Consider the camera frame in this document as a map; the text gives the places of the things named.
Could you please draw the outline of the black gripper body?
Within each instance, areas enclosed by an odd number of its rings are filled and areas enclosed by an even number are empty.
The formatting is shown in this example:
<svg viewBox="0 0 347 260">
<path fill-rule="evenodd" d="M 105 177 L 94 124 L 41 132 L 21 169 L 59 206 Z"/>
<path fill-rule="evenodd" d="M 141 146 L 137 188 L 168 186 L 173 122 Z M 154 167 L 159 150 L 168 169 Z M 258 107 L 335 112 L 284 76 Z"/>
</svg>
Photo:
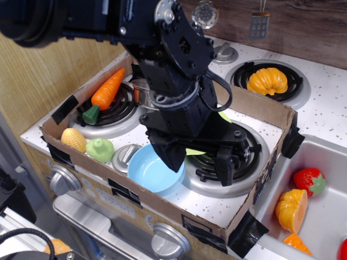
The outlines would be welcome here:
<svg viewBox="0 0 347 260">
<path fill-rule="evenodd" d="M 139 122 L 147 128 L 147 132 L 161 131 L 174 135 L 185 149 L 205 151 L 213 156 L 220 146 L 248 146 L 244 130 L 223 120 L 218 112 L 199 104 L 145 113 L 140 116 Z"/>
</svg>

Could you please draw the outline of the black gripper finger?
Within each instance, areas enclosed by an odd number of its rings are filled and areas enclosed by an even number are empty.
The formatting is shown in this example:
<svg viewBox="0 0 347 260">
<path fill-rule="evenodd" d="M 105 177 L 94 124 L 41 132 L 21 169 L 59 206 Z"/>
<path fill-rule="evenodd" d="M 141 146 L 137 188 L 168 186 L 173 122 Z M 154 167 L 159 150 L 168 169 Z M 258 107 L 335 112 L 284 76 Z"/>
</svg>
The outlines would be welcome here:
<svg viewBox="0 0 347 260">
<path fill-rule="evenodd" d="M 247 161 L 250 151 L 248 146 L 220 146 L 213 157 L 216 175 L 223 187 L 233 183 L 235 171 Z"/>
<path fill-rule="evenodd" d="M 186 156 L 185 147 L 178 143 L 178 138 L 161 131 L 148 131 L 147 135 L 154 151 L 163 163 L 169 169 L 178 172 Z"/>
</svg>

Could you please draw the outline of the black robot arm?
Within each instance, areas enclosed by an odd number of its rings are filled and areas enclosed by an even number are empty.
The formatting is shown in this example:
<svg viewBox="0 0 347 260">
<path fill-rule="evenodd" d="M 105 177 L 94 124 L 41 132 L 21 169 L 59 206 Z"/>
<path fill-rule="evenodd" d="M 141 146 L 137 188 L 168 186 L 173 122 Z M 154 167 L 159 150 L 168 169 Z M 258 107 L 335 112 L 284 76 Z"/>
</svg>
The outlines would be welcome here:
<svg viewBox="0 0 347 260">
<path fill-rule="evenodd" d="M 157 111 L 139 121 L 163 162 L 178 171 L 187 148 L 212 156 L 223 186 L 248 159 L 246 134 L 224 121 L 209 69 L 213 41 L 186 18 L 178 1 L 1 1 L 1 33 L 26 48 L 64 37 L 121 43 L 155 94 Z"/>
</svg>

